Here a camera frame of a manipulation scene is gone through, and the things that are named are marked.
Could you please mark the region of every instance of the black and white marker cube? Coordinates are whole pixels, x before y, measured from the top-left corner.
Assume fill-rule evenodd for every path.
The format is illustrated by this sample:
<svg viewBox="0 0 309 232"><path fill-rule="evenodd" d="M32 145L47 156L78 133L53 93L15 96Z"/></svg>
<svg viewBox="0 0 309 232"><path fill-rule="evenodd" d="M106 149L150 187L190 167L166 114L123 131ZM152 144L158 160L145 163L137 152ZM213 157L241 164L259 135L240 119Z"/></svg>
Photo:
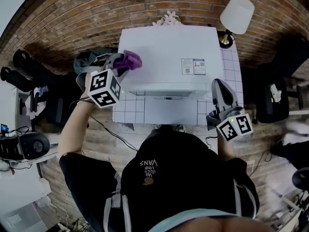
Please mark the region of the black and white marker cube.
<svg viewBox="0 0 309 232"><path fill-rule="evenodd" d="M120 84L111 69L102 72L91 72L88 95L99 108L117 104L120 92Z"/></svg>
<svg viewBox="0 0 309 232"><path fill-rule="evenodd" d="M253 132L248 114L228 117L217 126L217 129L227 142L235 141Z"/></svg>

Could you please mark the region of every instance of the table lamp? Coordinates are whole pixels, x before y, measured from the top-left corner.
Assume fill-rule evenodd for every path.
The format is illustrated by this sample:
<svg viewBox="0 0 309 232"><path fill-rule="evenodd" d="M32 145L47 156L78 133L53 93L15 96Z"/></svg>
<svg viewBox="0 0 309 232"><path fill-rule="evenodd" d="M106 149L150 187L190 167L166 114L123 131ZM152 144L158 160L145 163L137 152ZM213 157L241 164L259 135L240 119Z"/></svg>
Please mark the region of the table lamp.
<svg viewBox="0 0 309 232"><path fill-rule="evenodd" d="M254 12L254 5L249 0L231 0L220 15L220 21L226 31L218 31L222 48L230 48L233 44L232 33L244 34L247 31Z"/></svg>

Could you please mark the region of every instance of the sneaker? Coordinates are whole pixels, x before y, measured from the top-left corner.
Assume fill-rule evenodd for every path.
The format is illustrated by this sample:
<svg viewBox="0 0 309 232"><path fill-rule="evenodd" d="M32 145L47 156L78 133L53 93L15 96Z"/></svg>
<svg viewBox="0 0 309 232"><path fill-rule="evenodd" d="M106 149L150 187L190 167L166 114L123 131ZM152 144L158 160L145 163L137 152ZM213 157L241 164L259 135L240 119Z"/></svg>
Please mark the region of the sneaker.
<svg viewBox="0 0 309 232"><path fill-rule="evenodd" d="M176 128L176 131L180 131L180 132L187 132L187 128L184 125L178 125Z"/></svg>
<svg viewBox="0 0 309 232"><path fill-rule="evenodd" d="M158 130L158 129L160 129L161 126L162 126L161 124L154 124L154 129Z"/></svg>

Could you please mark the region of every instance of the purple cloth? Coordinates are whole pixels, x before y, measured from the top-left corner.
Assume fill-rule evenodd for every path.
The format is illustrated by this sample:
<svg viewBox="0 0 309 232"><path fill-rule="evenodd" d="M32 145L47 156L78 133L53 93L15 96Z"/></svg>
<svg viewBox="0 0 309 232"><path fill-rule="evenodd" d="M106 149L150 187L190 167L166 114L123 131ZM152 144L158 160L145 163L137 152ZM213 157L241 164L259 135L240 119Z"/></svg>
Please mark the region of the purple cloth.
<svg viewBox="0 0 309 232"><path fill-rule="evenodd" d="M135 70L142 67L142 60L136 53L124 50L123 60L115 62L113 67L117 69L129 68L130 70Z"/></svg>

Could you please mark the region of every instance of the white lampshade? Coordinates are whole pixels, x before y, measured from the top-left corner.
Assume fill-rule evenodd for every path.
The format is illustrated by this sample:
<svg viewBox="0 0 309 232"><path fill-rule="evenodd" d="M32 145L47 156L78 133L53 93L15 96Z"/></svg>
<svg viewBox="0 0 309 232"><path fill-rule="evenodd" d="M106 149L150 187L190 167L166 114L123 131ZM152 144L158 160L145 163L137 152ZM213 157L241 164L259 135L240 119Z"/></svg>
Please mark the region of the white lampshade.
<svg viewBox="0 0 309 232"><path fill-rule="evenodd" d="M236 34L247 31L254 12L254 5L249 0L231 0L220 15L226 29Z"/></svg>

